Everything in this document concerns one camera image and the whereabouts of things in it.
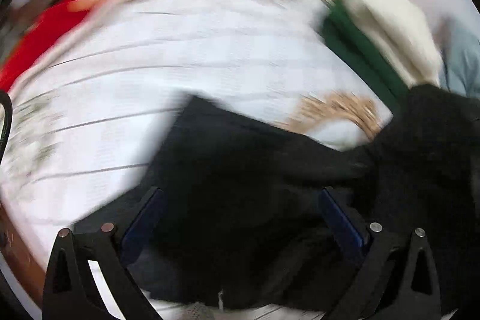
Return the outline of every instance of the light blue fabric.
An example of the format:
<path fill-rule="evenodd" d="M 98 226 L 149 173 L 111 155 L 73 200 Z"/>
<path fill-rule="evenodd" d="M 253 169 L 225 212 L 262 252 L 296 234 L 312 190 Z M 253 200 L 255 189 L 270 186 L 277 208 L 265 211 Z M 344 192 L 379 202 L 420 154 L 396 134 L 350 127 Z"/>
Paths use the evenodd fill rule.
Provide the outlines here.
<path fill-rule="evenodd" d="M 465 97 L 480 99 L 480 41 L 460 21 L 449 22 L 449 37 L 443 48 L 445 66 L 440 86 Z"/>

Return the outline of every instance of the wooden surface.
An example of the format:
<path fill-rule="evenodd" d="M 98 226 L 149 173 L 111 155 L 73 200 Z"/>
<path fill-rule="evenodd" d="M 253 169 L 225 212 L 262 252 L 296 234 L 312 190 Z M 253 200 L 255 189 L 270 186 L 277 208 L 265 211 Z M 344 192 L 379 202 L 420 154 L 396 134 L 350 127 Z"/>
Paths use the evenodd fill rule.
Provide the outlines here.
<path fill-rule="evenodd" d="M 33 302 L 42 308 L 45 271 L 35 261 L 25 242 L 0 204 L 0 250 L 11 271 Z"/>

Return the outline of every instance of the blue gripper pad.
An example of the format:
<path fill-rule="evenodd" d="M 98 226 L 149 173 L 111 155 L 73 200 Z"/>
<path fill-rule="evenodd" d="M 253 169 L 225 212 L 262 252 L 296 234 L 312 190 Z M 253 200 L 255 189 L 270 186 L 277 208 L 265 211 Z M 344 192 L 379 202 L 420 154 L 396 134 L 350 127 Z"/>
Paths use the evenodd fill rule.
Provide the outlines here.
<path fill-rule="evenodd" d="M 140 202 L 140 211 L 121 238 L 120 262 L 124 266 L 138 259 L 167 209 L 167 195 L 164 191 L 158 188 L 150 189 L 145 198 L 147 199 Z"/>
<path fill-rule="evenodd" d="M 320 212 L 345 259 L 360 265 L 365 258 L 370 238 L 365 221 L 355 209 L 338 202 L 332 195 L 333 192 L 331 187 L 319 192 Z"/>

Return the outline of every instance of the white towel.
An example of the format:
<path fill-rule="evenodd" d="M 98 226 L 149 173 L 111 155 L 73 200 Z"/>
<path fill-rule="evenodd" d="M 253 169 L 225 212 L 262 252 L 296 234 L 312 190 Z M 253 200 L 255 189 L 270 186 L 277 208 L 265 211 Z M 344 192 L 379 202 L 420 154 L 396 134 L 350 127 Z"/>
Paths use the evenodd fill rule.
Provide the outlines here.
<path fill-rule="evenodd" d="M 357 27 L 411 87 L 439 85 L 442 58 L 423 12 L 409 0 L 346 0 Z"/>

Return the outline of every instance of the pile of laundry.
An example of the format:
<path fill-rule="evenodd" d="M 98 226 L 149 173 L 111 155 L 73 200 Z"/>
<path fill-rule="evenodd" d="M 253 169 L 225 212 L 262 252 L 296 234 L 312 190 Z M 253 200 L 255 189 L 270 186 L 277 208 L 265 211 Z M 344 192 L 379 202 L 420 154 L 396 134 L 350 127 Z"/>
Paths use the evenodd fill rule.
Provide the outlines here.
<path fill-rule="evenodd" d="M 471 299 L 478 100 L 414 87 L 371 143 L 344 152 L 221 106 L 189 98 L 140 184 L 75 224 L 88 232 L 118 222 L 152 186 L 162 189 L 166 213 L 129 266 L 151 298 L 328 311 L 358 270 L 319 211 L 317 192 L 332 186 L 391 232 L 427 232 L 443 313 Z"/>
<path fill-rule="evenodd" d="M 409 0 L 336 0 L 318 32 L 392 112 L 422 83 L 479 97 L 478 38 L 455 19 L 433 35 Z"/>

